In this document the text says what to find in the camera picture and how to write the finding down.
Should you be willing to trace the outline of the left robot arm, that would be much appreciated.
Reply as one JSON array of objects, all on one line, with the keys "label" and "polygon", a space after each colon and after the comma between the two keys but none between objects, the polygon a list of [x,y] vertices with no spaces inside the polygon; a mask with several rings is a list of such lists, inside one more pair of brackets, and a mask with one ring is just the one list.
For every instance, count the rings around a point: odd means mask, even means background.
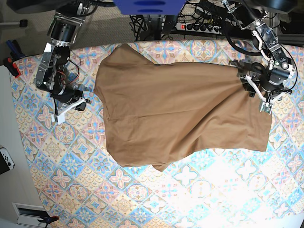
[{"label": "left robot arm", "polygon": [[[227,13],[222,17],[222,32],[228,43],[238,52],[247,56],[262,56],[268,66],[259,63],[251,65],[251,71],[259,71],[259,79],[247,78],[252,82],[250,95],[259,92],[255,86],[260,85],[266,91],[266,98],[272,98],[282,93],[292,93],[292,88],[286,88],[283,83],[298,75],[297,66],[292,57],[285,54],[284,47],[279,43],[276,32],[266,22],[268,12],[287,14],[296,6],[296,0],[223,0],[222,5]],[[228,33],[228,19],[233,19],[241,31],[249,30],[253,37],[256,52],[246,51],[238,47]]]}]

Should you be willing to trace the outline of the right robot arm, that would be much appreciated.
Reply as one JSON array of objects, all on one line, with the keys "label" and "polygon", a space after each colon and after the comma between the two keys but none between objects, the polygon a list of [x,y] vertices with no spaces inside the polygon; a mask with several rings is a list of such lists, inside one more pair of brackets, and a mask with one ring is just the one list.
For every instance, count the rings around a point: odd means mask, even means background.
[{"label": "right robot arm", "polygon": [[47,35],[50,42],[45,46],[41,62],[38,66],[34,84],[37,89],[50,93],[54,102],[64,107],[83,111],[90,100],[85,99],[83,92],[72,87],[67,81],[64,66],[70,62],[80,74],[80,69],[70,60],[70,46],[74,44],[77,34],[86,17],[92,15],[98,6],[92,2],[76,1],[56,10]]}]

